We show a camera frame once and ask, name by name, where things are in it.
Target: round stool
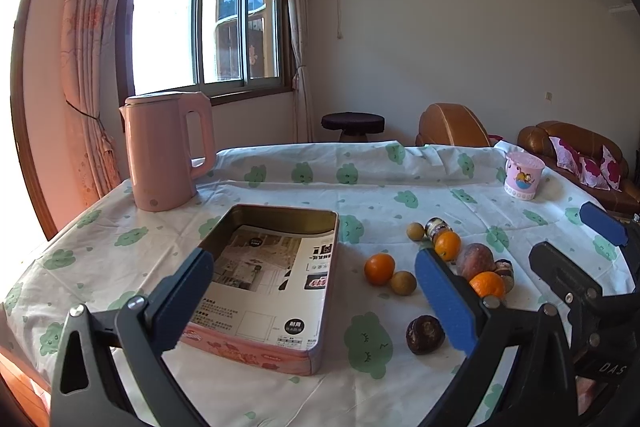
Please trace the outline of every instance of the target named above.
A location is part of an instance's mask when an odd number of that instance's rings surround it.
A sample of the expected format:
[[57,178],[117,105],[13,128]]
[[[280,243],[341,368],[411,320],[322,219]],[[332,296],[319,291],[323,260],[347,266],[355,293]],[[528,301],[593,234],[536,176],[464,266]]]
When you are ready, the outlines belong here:
[[367,133],[378,134],[385,130],[385,119],[366,112],[334,112],[322,117],[322,127],[341,130],[341,142],[368,142]]

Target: dark stool cushion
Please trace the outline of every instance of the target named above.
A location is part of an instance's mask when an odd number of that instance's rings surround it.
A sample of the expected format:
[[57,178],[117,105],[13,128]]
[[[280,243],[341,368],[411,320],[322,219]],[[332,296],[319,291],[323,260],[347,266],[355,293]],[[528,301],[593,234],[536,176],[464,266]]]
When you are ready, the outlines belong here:
[[334,112],[322,117],[322,127],[347,134],[378,134],[385,130],[385,119],[367,112]]

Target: pink kettle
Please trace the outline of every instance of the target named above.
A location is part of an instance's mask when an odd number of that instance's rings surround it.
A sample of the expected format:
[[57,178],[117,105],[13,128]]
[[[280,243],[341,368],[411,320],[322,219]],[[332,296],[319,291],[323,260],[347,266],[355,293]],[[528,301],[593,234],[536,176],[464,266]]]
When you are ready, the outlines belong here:
[[[204,163],[191,164],[186,116],[200,115]],[[196,194],[194,179],[214,165],[211,104],[201,92],[152,92],[130,96],[120,108],[125,124],[133,197],[142,210],[160,212]]]

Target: pink bucket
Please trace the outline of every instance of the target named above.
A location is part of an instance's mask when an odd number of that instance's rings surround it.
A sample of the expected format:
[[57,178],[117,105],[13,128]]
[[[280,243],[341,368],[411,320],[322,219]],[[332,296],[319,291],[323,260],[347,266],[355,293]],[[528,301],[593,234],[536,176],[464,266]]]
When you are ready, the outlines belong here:
[[504,190],[519,200],[532,200],[536,197],[536,189],[544,168],[545,163],[529,153],[508,153]]

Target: sofa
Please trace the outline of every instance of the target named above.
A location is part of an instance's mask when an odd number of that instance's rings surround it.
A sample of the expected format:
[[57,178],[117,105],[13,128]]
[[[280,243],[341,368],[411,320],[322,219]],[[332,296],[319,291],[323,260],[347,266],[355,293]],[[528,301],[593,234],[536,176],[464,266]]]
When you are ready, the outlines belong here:
[[[556,151],[551,140],[549,140],[550,136],[557,136],[565,140],[578,153],[593,158],[598,165],[600,165],[600,160],[602,159],[602,146],[606,145],[615,160],[620,164],[622,171],[621,191],[587,187],[582,185],[571,172],[559,168]],[[518,134],[518,145],[542,159],[546,166],[562,174],[569,181],[596,198],[606,210],[628,215],[640,213],[640,190],[627,178],[629,165],[624,159],[620,147],[607,137],[570,123],[546,121],[521,130]]]
[[459,103],[432,103],[420,117],[415,144],[491,147],[484,126]]

